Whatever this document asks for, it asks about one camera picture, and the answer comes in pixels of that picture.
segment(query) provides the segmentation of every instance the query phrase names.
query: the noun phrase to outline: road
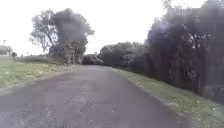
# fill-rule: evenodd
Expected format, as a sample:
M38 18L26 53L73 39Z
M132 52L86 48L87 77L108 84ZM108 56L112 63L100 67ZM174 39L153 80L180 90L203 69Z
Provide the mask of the road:
M188 128L185 118L106 67L85 66L0 95L1 128Z

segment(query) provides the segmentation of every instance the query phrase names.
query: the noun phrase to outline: roadside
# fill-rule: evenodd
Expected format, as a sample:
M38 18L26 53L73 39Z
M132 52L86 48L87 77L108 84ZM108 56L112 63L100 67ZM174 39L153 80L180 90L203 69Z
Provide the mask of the roadside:
M150 79L146 76L114 69L164 104L187 117L194 128L223 128L224 107L192 92Z
M43 76L48 78L56 72L69 71L73 68L51 63L21 62L11 57L1 57L0 62L0 88L22 85L20 83L33 81Z

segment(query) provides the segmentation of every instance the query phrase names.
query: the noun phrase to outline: white sky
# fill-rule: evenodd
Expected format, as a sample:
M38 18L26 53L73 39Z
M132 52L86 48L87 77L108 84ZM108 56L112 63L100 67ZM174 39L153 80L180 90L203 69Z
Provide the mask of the white sky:
M185 1L191 7L200 7L204 0ZM49 8L71 8L87 19L95 34L89 38L86 53L99 52L106 44L143 42L154 18L163 14L161 0L1 0L0 45L6 40L19 55L41 54L41 47L28 42L31 18Z

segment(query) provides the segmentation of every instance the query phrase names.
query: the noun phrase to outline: grass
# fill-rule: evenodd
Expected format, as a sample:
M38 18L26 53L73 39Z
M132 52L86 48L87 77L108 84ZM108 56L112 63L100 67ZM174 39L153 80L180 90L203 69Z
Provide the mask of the grass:
M56 71L59 67L50 63L27 63L16 61L11 57L0 56L0 88L33 80L49 72Z
M19 57L15 58L17 62L33 62L33 63L50 63L50 64L59 64L52 58L41 57L41 56L27 56L27 57Z
M118 70L191 122L193 128L224 128L224 106L146 76Z

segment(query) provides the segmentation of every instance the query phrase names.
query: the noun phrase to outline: asphalt road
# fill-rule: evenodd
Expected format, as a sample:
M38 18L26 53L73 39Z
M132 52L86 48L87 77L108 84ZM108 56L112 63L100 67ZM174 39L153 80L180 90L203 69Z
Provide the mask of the asphalt road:
M110 68L86 66L0 94L1 128L188 128Z

